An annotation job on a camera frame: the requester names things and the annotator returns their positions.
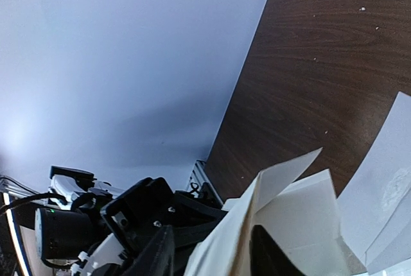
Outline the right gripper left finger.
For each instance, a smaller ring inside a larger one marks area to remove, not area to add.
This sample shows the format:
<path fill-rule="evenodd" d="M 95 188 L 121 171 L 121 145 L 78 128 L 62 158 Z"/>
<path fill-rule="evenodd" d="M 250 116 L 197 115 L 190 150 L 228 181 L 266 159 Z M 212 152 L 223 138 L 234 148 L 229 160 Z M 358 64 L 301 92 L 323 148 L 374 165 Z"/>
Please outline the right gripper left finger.
<path fill-rule="evenodd" d="M 132 234 L 136 257 L 121 275 L 173 275 L 175 238 L 173 228 L 165 225 Z"/>

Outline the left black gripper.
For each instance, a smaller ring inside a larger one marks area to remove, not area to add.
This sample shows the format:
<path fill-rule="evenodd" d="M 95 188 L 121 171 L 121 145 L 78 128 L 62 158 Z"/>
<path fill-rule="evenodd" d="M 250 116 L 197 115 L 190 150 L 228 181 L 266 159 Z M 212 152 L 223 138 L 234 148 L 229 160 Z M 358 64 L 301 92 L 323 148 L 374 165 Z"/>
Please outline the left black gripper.
<path fill-rule="evenodd" d="M 227 213 L 183 191 L 173 192 L 163 178 L 145 178 L 106 204 L 100 215 L 128 254 L 141 253 L 151 238 L 171 226 L 175 248 L 202 242 Z"/>

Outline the pale blue envelope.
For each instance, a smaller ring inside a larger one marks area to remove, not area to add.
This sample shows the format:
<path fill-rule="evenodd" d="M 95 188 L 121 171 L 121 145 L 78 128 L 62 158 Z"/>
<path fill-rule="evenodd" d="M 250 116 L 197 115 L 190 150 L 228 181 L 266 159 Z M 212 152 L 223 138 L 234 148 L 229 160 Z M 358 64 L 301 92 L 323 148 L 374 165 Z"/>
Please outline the pale blue envelope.
<path fill-rule="evenodd" d="M 410 96 L 399 92 L 337 199 L 342 237 L 373 274 L 410 258 Z"/>

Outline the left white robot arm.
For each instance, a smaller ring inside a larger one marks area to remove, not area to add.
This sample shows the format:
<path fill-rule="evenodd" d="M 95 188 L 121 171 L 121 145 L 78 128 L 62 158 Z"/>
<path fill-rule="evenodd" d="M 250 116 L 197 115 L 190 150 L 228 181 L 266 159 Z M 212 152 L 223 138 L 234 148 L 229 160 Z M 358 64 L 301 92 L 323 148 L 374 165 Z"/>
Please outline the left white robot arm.
<path fill-rule="evenodd" d="M 69 261 L 72 275 L 182 275 L 225 212 L 206 191 L 173 191 L 163 178 L 127 190 L 90 174 L 53 175 L 57 207 L 35 213 L 40 259 Z"/>

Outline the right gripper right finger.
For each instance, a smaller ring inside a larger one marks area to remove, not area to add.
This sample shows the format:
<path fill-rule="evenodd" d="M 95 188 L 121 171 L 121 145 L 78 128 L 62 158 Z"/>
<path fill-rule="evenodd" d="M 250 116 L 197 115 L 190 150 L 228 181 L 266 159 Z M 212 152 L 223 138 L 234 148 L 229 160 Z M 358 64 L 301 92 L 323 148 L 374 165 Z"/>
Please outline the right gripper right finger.
<path fill-rule="evenodd" d="M 262 225 L 254 225 L 250 237 L 252 276 L 303 276 Z"/>

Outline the aluminium front rail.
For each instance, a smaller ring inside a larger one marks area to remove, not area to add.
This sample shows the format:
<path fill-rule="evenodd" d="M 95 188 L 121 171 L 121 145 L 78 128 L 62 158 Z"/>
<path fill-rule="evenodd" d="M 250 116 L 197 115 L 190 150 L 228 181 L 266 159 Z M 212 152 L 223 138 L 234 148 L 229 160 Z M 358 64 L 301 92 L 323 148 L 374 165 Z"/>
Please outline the aluminium front rail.
<path fill-rule="evenodd" d="M 210 179 L 205 173 L 206 162 L 197 160 L 189 176 L 186 192 L 192 194 L 195 198 L 205 200 L 210 206 L 221 209 L 223 206 L 222 199 L 216 192 Z"/>

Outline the cream letter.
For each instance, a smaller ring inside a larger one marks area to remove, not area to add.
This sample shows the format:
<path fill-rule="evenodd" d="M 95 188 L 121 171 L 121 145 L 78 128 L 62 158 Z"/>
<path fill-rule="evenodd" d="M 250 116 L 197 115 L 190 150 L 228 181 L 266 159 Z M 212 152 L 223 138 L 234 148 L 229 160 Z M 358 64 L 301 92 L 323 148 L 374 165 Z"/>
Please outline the cream letter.
<path fill-rule="evenodd" d="M 365 266 L 346 245 L 331 174 L 322 170 L 299 176 L 320 150 L 260 171 L 231 205 L 222 221 L 189 257 L 185 275 L 251 275 L 256 254 L 252 233 L 264 240 L 304 275 L 357 275 Z"/>

